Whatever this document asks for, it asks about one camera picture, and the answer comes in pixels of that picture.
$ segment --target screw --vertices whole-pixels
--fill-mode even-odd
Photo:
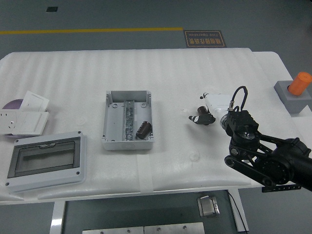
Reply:
[[[237,156],[239,154],[239,151],[235,148],[231,148],[231,155]]]

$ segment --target electrical socket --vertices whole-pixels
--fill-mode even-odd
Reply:
[[[11,134],[16,123],[16,110],[0,111],[0,134]]]

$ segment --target white tabletop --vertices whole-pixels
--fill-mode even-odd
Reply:
[[[245,85],[245,109],[259,130],[300,137],[308,147],[310,110],[292,118],[273,86],[291,77],[273,52],[246,48],[18,52],[0,61],[0,106],[29,90],[50,100],[43,135],[82,131],[87,176],[68,184],[10,194],[5,180],[13,139],[0,136],[0,204],[254,187],[224,163],[230,138],[218,125],[199,126],[189,115],[204,93],[232,95]],[[101,144],[106,90],[152,93],[155,143],[149,151],[106,151]]]

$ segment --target metal bracket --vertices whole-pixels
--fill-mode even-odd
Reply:
[[[215,196],[204,196],[197,199],[200,217],[215,217],[220,215]]]

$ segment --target black cable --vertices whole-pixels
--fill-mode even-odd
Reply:
[[[239,209],[238,209],[238,207],[237,207],[237,205],[236,205],[236,202],[235,202],[235,200],[234,200],[234,197],[229,193],[229,191],[227,191],[227,192],[228,192],[228,194],[231,196],[231,198],[233,199],[233,202],[234,202],[234,204],[235,204],[235,206],[236,206],[236,209],[238,210],[239,217],[240,217],[240,219],[242,220],[242,223],[243,223],[243,225],[244,225],[245,232],[248,234],[248,231],[247,231],[247,229],[246,229],[246,226],[245,226],[245,223],[244,223],[244,221],[243,221],[242,215],[240,214],[240,211],[239,211]]]
[[[234,101],[237,92],[238,92],[239,90],[241,90],[241,89],[243,89],[243,90],[244,90],[244,93],[245,93],[244,98],[243,98],[243,101],[242,101],[242,104],[241,104],[241,106],[240,106],[240,110],[242,111],[243,108],[244,108],[244,106],[245,106],[245,102],[246,102],[247,95],[248,95],[248,90],[247,90],[247,88],[246,88],[245,86],[240,86],[240,87],[238,87],[238,89],[236,89],[236,91],[235,91],[234,94],[233,94],[232,101]]]

